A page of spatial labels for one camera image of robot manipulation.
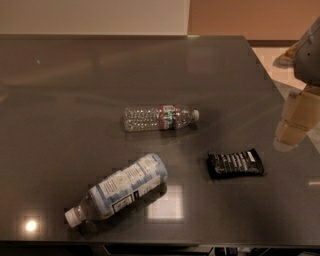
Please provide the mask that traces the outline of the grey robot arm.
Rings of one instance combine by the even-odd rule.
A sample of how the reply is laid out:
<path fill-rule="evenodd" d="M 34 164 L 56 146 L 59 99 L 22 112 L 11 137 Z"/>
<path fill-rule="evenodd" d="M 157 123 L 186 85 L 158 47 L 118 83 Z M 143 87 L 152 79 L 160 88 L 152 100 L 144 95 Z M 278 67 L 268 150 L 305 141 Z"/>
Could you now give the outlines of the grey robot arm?
<path fill-rule="evenodd" d="M 299 93 L 290 92 L 284 103 L 273 142 L 280 152 L 297 147 L 320 122 L 320 17 L 297 42 L 294 53 L 294 76 L 306 86 Z"/>

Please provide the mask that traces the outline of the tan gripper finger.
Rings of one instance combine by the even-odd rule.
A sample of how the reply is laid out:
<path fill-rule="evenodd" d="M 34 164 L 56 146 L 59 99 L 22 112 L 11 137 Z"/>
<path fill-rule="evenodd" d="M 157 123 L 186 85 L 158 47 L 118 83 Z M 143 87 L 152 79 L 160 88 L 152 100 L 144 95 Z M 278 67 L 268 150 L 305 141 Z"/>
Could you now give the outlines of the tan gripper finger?
<path fill-rule="evenodd" d="M 290 91 L 276 128 L 274 148 L 280 152 L 291 151 L 319 122 L 320 87 L 307 85 L 300 92 Z"/>

